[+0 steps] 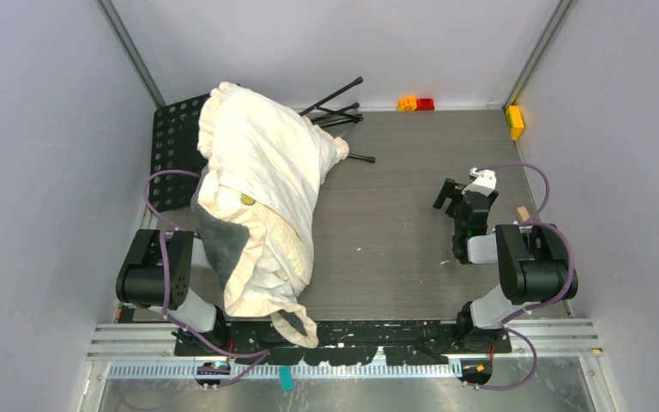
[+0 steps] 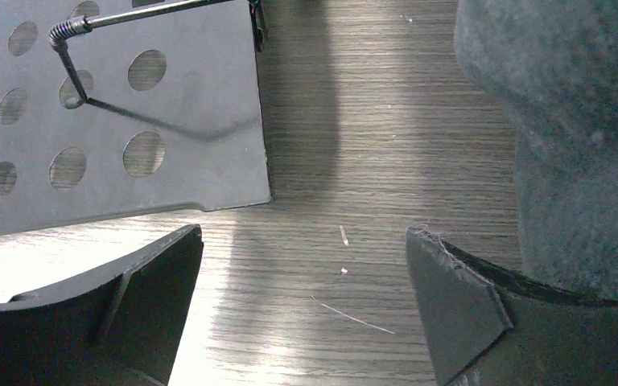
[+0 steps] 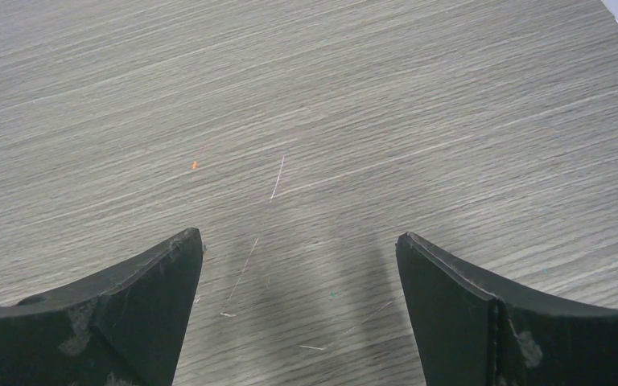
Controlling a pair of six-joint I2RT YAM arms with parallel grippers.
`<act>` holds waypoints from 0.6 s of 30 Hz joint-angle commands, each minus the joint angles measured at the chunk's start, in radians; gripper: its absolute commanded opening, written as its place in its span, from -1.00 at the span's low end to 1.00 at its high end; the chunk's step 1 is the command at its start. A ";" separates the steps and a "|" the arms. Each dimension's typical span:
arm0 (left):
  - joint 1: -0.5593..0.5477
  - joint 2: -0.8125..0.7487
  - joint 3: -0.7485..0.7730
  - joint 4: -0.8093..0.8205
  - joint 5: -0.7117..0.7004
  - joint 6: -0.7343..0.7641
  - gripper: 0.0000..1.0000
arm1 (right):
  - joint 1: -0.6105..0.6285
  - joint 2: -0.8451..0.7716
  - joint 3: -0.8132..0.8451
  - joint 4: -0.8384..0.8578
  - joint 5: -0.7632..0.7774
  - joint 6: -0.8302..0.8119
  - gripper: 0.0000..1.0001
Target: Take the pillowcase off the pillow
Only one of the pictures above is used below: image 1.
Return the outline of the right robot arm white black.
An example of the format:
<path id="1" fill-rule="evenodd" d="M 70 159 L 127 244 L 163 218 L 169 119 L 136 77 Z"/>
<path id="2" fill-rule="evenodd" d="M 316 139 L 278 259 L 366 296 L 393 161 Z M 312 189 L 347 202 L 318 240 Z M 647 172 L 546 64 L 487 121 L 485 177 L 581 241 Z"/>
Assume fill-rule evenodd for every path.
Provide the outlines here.
<path id="1" fill-rule="evenodd" d="M 523 312 L 576 296 L 578 279 L 569 243 L 554 225 L 488 226 L 496 190 L 446 179 L 433 207 L 454 223 L 451 251 L 460 264 L 494 264 L 498 284 L 467 302 L 456 316 L 451 343 L 467 352 L 492 346 L 508 335 L 504 326 Z"/>

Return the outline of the cream ruffled pillowcase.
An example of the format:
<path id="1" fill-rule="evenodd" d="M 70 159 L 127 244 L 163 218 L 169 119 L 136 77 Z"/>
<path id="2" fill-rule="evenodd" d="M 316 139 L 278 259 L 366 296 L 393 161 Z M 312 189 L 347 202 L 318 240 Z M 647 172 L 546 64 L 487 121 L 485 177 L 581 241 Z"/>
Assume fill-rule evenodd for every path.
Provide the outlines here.
<path id="1" fill-rule="evenodd" d="M 290 343 L 315 348 L 317 324 L 299 296 L 314 266 L 320 187 L 348 143 L 295 110 L 232 82 L 198 119 L 206 159 L 191 213 L 233 318 L 263 318 Z"/>

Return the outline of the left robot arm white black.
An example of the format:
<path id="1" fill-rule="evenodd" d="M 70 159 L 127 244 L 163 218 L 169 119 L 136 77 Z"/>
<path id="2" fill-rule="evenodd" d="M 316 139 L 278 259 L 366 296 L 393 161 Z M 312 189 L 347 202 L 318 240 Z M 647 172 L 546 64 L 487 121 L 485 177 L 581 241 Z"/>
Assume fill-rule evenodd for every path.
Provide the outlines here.
<path id="1" fill-rule="evenodd" d="M 140 229 L 116 279 L 119 302 L 159 313 L 177 325 L 178 336 L 206 354 L 221 354 L 229 342 L 223 311 L 190 288 L 195 234 Z"/>

